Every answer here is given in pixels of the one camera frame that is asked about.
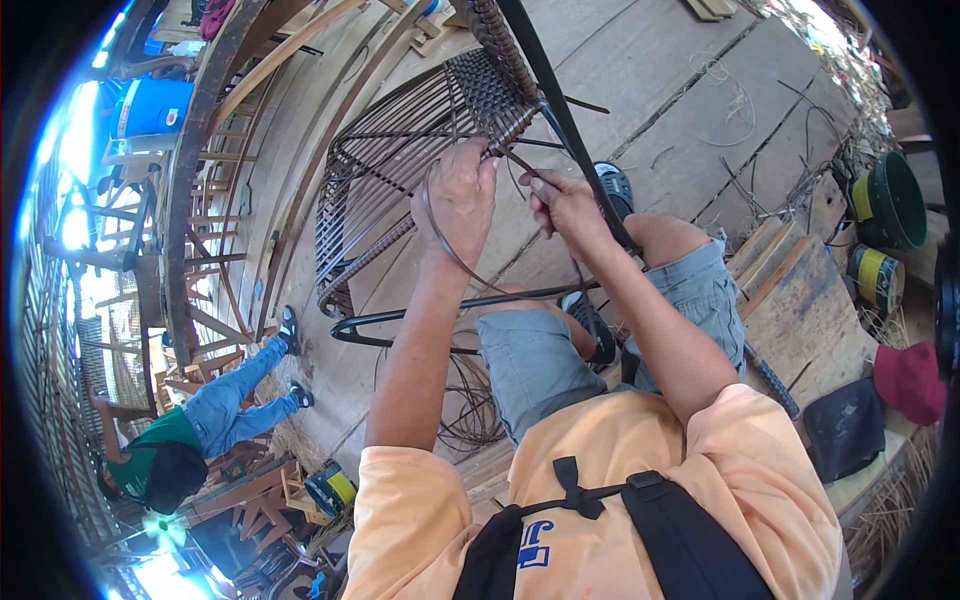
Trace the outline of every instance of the green shirt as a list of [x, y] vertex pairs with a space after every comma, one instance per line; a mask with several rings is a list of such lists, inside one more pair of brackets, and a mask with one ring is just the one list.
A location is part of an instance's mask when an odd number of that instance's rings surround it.
[[[193, 425], [183, 413], [179, 406], [155, 420], [146, 431], [141, 433], [133, 442], [146, 442], [150, 444], [159, 444], [173, 440], [182, 444], [189, 444], [200, 448], [200, 438], [197, 432], [193, 430]], [[147, 480], [150, 478], [150, 469], [154, 466], [154, 456], [156, 450], [153, 448], [133, 447], [122, 450], [129, 454], [130, 458], [126, 463], [113, 463], [107, 461], [107, 470], [113, 477], [117, 488], [126, 495], [143, 499], [143, 494], [147, 490]]]

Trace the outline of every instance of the hand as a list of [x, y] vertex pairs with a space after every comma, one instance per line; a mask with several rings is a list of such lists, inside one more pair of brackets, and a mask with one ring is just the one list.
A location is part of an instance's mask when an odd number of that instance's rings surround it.
[[551, 169], [539, 173], [543, 179], [524, 173], [519, 183], [531, 187], [530, 207], [547, 239], [559, 233], [570, 255], [587, 264], [593, 257], [602, 256], [611, 245], [619, 248], [593, 199], [589, 183]]
[[[455, 144], [440, 154], [430, 169], [427, 192], [437, 229], [460, 260], [475, 269], [493, 220], [493, 191], [496, 189], [496, 165], [499, 158], [480, 161], [487, 140], [473, 137]], [[423, 191], [418, 187], [410, 199], [410, 212], [421, 235], [427, 241], [427, 259], [449, 263], [462, 271], [434, 232], [423, 206]]]
[[104, 413], [109, 414], [110, 396], [107, 396], [106, 394], [94, 396], [90, 399], [90, 406], [92, 406], [93, 410], [97, 411], [101, 415]]

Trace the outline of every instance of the foot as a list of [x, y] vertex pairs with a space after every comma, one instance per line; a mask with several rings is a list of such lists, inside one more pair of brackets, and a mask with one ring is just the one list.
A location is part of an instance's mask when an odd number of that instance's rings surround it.
[[287, 387], [290, 389], [290, 396], [293, 396], [297, 401], [297, 406], [300, 408], [310, 408], [314, 405], [313, 394], [304, 388], [303, 384], [291, 379]]
[[587, 296], [583, 292], [567, 294], [560, 299], [560, 307], [593, 336], [596, 350], [587, 362], [597, 365], [612, 363], [616, 356], [616, 341], [613, 339], [613, 334], [607, 324], [604, 323], [603, 317], [589, 302]]
[[297, 313], [290, 304], [283, 306], [280, 327], [276, 336], [287, 343], [287, 354], [300, 356], [300, 330], [297, 327]]
[[626, 219], [627, 215], [634, 214], [634, 190], [630, 187], [627, 174], [612, 162], [594, 162], [593, 170], [600, 177], [600, 183], [607, 191], [620, 221]]

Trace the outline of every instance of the man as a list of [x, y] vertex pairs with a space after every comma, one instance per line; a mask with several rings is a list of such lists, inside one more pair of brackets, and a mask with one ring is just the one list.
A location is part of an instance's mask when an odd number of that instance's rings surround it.
[[[428, 182], [433, 221], [470, 268], [493, 214], [498, 159], [480, 162], [486, 146], [447, 150]], [[585, 182], [540, 175], [520, 179], [534, 218], [546, 236], [562, 236], [624, 316], [627, 350], [640, 360], [633, 385], [607, 394], [588, 368], [597, 352], [589, 311], [576, 319], [535, 300], [486, 307], [476, 320], [481, 354], [517, 448], [511, 506], [482, 531], [473, 524], [457, 470], [431, 453], [469, 277], [417, 190], [411, 209], [426, 251], [367, 419], [347, 597], [706, 597], [690, 586], [715, 581], [715, 566], [735, 585], [712, 597], [830, 597], [840, 527], [789, 418], [740, 383], [743, 330], [723, 244], [672, 217], [629, 216], [644, 274]], [[693, 522], [703, 525], [688, 531]], [[664, 540], [674, 550], [664, 553]], [[735, 568], [725, 573], [726, 564]]]
[[[203, 484], [204, 459], [222, 456], [237, 442], [252, 440], [299, 409], [313, 406], [313, 395], [297, 381], [291, 381], [286, 396], [239, 410], [244, 399], [287, 354], [300, 354], [297, 316], [290, 306], [283, 307], [277, 336], [253, 358], [203, 385], [182, 406], [155, 420], [122, 449], [108, 402], [102, 396], [94, 398], [93, 406], [104, 424], [106, 444], [107, 468], [99, 472], [101, 492], [111, 500], [119, 500], [122, 494], [161, 512], [171, 506], [176, 510], [174, 504], [179, 505], [184, 497], [196, 492], [197, 481]], [[160, 453], [165, 462], [174, 464], [161, 468], [157, 458]], [[155, 481], [151, 486], [152, 479], [158, 476], [173, 481]], [[183, 481], [188, 476], [193, 478], [192, 482]]]

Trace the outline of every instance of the tool handle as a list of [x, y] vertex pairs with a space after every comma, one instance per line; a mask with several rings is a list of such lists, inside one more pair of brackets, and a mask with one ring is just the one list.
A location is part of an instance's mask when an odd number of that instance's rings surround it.
[[786, 416], [789, 417], [790, 420], [799, 419], [800, 407], [797, 406], [797, 403], [793, 401], [793, 397], [789, 392], [787, 392], [782, 382], [780, 382], [780, 378], [777, 377], [777, 375], [774, 373], [774, 370], [770, 368], [770, 365], [767, 364], [767, 361], [758, 361], [756, 363], [756, 369], [760, 372], [760, 377], [763, 378], [763, 381], [773, 393], [774, 400], [779, 402], [780, 406], [783, 407], [783, 410], [786, 411]]

